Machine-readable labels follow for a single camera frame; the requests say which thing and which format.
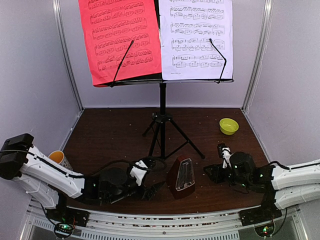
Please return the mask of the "brown wooden metronome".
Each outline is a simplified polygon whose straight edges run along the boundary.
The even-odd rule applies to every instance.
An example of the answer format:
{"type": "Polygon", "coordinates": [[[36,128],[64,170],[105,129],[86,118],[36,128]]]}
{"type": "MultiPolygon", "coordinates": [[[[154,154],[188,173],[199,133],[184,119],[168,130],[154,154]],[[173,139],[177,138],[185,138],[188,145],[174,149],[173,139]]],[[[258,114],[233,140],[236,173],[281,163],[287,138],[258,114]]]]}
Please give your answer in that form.
{"type": "Polygon", "coordinates": [[[176,200],[186,198],[195,191],[195,174],[191,158],[184,155],[176,158],[167,174],[166,184],[176,200]]]}

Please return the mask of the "yellow-green bowl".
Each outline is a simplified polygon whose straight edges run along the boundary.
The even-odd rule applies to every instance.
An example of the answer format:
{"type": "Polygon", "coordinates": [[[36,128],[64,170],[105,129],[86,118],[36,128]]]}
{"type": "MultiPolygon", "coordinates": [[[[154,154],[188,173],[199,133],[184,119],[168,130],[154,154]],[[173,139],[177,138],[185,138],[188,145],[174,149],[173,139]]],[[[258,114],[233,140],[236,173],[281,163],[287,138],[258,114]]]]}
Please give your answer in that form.
{"type": "Polygon", "coordinates": [[[223,134],[231,136],[239,130],[239,124],[234,119],[222,118],[219,121],[219,129],[223,134]]]}

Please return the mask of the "black music stand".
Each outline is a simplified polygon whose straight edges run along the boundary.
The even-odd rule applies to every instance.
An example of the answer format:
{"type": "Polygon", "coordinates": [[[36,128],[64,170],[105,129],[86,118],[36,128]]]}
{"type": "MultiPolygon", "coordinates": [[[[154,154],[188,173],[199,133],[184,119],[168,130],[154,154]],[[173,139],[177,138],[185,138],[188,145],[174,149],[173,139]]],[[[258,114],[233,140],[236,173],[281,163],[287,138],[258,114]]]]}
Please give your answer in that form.
{"type": "MultiPolygon", "coordinates": [[[[156,17],[157,17],[158,28],[159,28],[159,40],[160,40],[160,51],[161,51],[161,32],[160,32],[160,14],[159,14],[159,1],[160,0],[153,0],[153,1],[155,4],[155,11],[156,11],[156,17]]],[[[155,129],[153,139],[154,140],[157,140],[157,139],[161,140],[160,145],[159,145],[160,150],[161,150],[161,153],[160,153],[161,157],[167,158],[168,155],[166,154],[166,150],[165,150],[166,123],[173,121],[173,118],[166,112],[166,82],[168,80],[164,80],[162,78],[162,71],[160,73],[144,75],[144,76],[140,76],[140,77],[142,77],[143,80],[150,80],[151,77],[157,77],[160,80],[160,84],[159,84],[159,87],[160,87],[160,111],[159,111],[159,113],[156,113],[155,116],[153,117],[153,120],[150,124],[150,128],[155,129]]],[[[136,78],[136,77],[128,78],[128,79],[124,79],[124,80],[119,80],[119,81],[114,81],[111,84],[104,85],[104,86],[113,87],[113,86],[119,84],[121,81],[130,81],[134,78],[136,78]]]]}

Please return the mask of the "white sheet music page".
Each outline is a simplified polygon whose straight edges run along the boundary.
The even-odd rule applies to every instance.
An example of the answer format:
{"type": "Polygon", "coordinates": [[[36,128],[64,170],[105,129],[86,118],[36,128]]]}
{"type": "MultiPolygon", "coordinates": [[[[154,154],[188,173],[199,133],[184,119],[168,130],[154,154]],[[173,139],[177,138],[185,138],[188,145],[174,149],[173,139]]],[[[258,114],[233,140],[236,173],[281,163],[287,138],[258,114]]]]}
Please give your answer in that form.
{"type": "Polygon", "coordinates": [[[165,81],[233,79],[233,2],[160,0],[165,81]]]}

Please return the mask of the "red sheet music page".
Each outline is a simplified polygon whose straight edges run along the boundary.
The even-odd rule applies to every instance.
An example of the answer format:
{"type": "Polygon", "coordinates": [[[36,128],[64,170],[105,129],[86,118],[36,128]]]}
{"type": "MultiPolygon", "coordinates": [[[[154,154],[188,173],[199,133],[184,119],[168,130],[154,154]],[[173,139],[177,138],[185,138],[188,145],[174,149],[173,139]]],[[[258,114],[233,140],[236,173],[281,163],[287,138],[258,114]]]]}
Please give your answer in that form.
{"type": "Polygon", "coordinates": [[[78,5],[94,87],[161,72],[154,1],[80,0],[78,5]]]}

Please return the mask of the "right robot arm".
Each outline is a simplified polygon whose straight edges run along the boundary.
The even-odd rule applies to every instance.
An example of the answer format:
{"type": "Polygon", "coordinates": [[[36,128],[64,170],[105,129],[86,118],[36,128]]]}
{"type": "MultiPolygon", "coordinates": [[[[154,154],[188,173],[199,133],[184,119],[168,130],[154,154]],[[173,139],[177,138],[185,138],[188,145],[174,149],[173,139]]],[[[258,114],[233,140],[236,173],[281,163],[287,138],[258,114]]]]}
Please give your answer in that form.
{"type": "Polygon", "coordinates": [[[295,165],[272,161],[257,167],[253,157],[244,152],[231,152],[228,147],[219,150],[221,164],[205,166],[203,171],[214,183],[227,182],[246,192],[263,194],[256,210],[259,220],[268,220],[278,210],[307,203],[320,198],[320,161],[295,165]]]}

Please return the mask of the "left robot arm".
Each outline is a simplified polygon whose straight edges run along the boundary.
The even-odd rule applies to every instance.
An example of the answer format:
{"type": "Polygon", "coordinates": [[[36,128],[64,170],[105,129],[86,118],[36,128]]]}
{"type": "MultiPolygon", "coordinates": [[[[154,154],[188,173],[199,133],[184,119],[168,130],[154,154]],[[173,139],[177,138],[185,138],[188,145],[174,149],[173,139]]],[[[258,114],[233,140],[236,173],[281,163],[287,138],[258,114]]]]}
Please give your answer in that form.
{"type": "Polygon", "coordinates": [[[34,144],[33,136],[24,133],[4,141],[0,149],[0,177],[19,183],[61,222],[72,218],[63,197],[86,205],[114,204],[132,195],[151,200],[165,184],[163,181],[150,187],[146,176],[156,172],[157,157],[147,156],[138,161],[114,160],[90,174],[82,174],[54,162],[34,144]]]}

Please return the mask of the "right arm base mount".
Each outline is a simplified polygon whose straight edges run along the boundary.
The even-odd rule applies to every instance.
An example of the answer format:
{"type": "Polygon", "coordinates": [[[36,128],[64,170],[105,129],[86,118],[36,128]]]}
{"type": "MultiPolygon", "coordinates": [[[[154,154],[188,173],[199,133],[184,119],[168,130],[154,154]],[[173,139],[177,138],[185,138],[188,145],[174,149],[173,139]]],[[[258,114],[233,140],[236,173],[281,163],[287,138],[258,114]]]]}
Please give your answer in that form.
{"type": "Polygon", "coordinates": [[[275,195],[274,190],[266,192],[260,206],[238,213],[242,226],[255,225],[255,233],[264,239],[272,237],[277,232],[275,219],[282,216],[282,211],[275,205],[275,195]]]}

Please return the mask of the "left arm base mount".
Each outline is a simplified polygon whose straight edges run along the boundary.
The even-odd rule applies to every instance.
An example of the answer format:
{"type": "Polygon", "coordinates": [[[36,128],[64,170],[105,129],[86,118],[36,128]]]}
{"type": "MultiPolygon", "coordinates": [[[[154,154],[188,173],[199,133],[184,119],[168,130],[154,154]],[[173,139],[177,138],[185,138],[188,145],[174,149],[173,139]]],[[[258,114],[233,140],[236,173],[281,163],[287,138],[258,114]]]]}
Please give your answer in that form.
{"type": "Polygon", "coordinates": [[[69,238],[76,227],[86,227],[90,213],[67,206],[64,200],[59,201],[53,208],[41,206],[45,217],[53,225],[53,233],[59,239],[69,238]]]}

